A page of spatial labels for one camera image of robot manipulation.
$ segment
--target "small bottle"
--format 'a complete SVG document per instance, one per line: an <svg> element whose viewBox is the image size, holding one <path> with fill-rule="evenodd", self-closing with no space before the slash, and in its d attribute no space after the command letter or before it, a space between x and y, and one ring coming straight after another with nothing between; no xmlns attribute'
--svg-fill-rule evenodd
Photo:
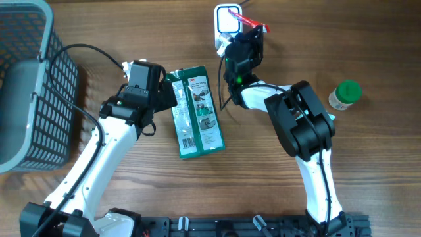
<svg viewBox="0 0 421 237"><path fill-rule="evenodd" d="M360 85L353 80L346 80L329 95L329 104L337 110L346 110L357 102L362 95Z"/></svg>

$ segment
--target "product packaging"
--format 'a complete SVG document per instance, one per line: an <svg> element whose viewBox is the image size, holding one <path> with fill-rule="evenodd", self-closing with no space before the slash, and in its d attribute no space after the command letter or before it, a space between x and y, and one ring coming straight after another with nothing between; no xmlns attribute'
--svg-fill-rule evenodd
<svg viewBox="0 0 421 237"><path fill-rule="evenodd" d="M209 80L204 66L168 73L176 94L171 108L180 158L188 159L225 149Z"/></svg>

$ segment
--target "plastic basket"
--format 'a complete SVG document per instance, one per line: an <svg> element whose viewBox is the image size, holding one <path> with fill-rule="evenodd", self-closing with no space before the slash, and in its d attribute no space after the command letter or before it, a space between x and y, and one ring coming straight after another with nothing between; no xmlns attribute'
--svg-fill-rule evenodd
<svg viewBox="0 0 421 237"><path fill-rule="evenodd" d="M62 47L46 2L0 1L0 173L48 171L68 161L74 111L47 81L49 61ZM67 52L53 77L75 102L78 71Z"/></svg>

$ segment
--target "cable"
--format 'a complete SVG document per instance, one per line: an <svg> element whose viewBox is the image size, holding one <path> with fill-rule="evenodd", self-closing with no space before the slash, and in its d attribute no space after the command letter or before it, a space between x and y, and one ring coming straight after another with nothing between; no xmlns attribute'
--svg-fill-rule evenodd
<svg viewBox="0 0 421 237"><path fill-rule="evenodd" d="M121 91L123 90L123 88L125 87L125 86L127 86L128 85L128 83L123 83L121 86L120 86L120 89L118 89L118 92L117 92L117 94L116 94L116 97L118 97L119 95L120 95L120 93L121 93Z"/></svg>
<svg viewBox="0 0 421 237"><path fill-rule="evenodd" d="M164 75L164 77L159 82L159 87L162 87L162 85L164 84L165 76L166 76L165 68L163 66L161 67L161 72L162 72L162 75Z"/></svg>
<svg viewBox="0 0 421 237"><path fill-rule="evenodd" d="M246 85L246 86L242 86L240 87L234 94L233 96L236 96L238 93L241 93L243 90L247 89L247 88L254 88L254 87L267 87L267 88L272 88L275 90L280 90L281 92L285 93L286 95L288 95L288 92L279 87L279 86L274 86L274 85L268 85L268 84L254 84L254 85ZM230 96L230 98L227 99L227 101L224 103L224 105L222 106L222 108L224 108L226 106L226 104L229 102L229 100L231 100L231 98L233 96ZM316 127L314 127L314 124L311 122L311 120L308 118L308 116L306 115L306 113L303 111L303 109L299 106L297 100L293 97L289 95L289 99L291 100L292 104L294 105L295 108L297 108L300 113L303 115L303 118L306 120L306 122L310 125L311 129L313 130L313 132L316 134L317 140L319 142L319 147L320 147L320 151L319 151L319 164L320 164L320 170L322 171L322 176L323 176L323 182L324 185L326 187L326 195L327 195L327 201L328 201L328 219L326 220L326 227L324 229L324 235L327 236L328 232L329 232L329 223L330 223L330 214L332 211L332 206L331 206L331 198L330 198L330 190L329 190L329 184L328 184L328 178L326 177L326 171L324 170L324 164L323 164L323 141L322 138L320 136L320 134L317 132Z"/></svg>
<svg viewBox="0 0 421 237"><path fill-rule="evenodd" d="M86 47L86 48L90 48L90 49L96 50L96 51L102 53L103 55L105 55L106 57L108 57L115 65L117 65L120 69L123 70L123 66L120 65L120 64L118 64L118 62L115 59L113 59L108 53L105 53L101 49L99 49L97 47L94 47L92 45L87 45L87 44L82 44L82 43L77 43L77 44L73 44L73 45L67 45L66 47L61 48L59 51L57 51L57 53L55 53L54 57L51 59L51 62L50 62L50 65L49 65L49 72L48 72L48 81L51 84L51 88L53 89L54 93L57 96L59 96L63 101L67 102L74 109L80 111L82 114L84 114L88 119L90 119L94 123L94 125L98 129L99 140L98 140L98 143L97 143L97 148L93 152L93 155L92 155L91 159L89 160L88 164L86 165L85 169L82 171L82 173L80 174L80 176L78 177L78 179L75 181L75 183L73 184L73 186L70 188L70 190L68 191L68 193L66 195L64 195L63 200L59 203L59 205L56 207L56 209L43 221L43 223L41 224L41 226L39 226L39 228L34 232L34 234L32 235L32 237L38 236L45 229L45 227L51 222L51 220L53 220L54 216L62 209L62 207L66 204L66 202L72 197L73 192L79 186L80 182L83 180L83 178L86 175L86 173L88 172L89 168L92 166L93 162L95 161L95 158L98 156L98 153L101 150L101 147L103 145L103 129L102 129L101 125L99 124L98 120L96 120L88 112L86 112L83 109L79 108L77 105L73 104L72 102L70 102L69 100L67 100L63 95L61 95L57 91L57 89L56 89L56 85L57 84L55 84L54 81L53 81L53 73L52 73L52 71L53 71L53 65L54 65L55 60L57 59L57 57L62 52L66 51L67 49L71 49L73 47Z"/></svg>
<svg viewBox="0 0 421 237"><path fill-rule="evenodd" d="M248 2L248 1L250 1L250 0L244 0L244 1L242 1L242 2L240 2L240 3L238 3L238 5L243 5L244 3L246 3L246 2Z"/></svg>
<svg viewBox="0 0 421 237"><path fill-rule="evenodd" d="M222 62L224 61L225 55L221 57L221 61L219 62L219 71L218 71L218 94L219 94L219 109L223 110L223 107L221 107L221 67L222 67Z"/></svg>

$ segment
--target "wood grain surface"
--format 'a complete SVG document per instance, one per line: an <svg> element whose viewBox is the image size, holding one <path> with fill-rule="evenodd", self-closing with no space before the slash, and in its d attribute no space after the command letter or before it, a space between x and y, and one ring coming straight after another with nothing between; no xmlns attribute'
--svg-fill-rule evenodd
<svg viewBox="0 0 421 237"><path fill-rule="evenodd" d="M222 1L50 3L65 44L92 44L119 62L146 58L167 72L205 65L217 102L213 10ZM256 75L271 84L309 81L337 116L332 172L343 209L370 215L374 236L421 236L421 3L251 0L243 12L272 31ZM89 49L70 54L82 75L79 103L97 116L124 83L122 73ZM363 97L336 111L328 96L346 79L361 84ZM226 86L222 91L226 99ZM141 137L127 153L97 216L113 207L169 217L303 214L298 166L268 115L230 103L218 116L226 151L181 161L171 112L156 114L156 135ZM19 236L23 207L42 203L58 186L92 127L78 117L64 169L0 176L0 236Z"/></svg>

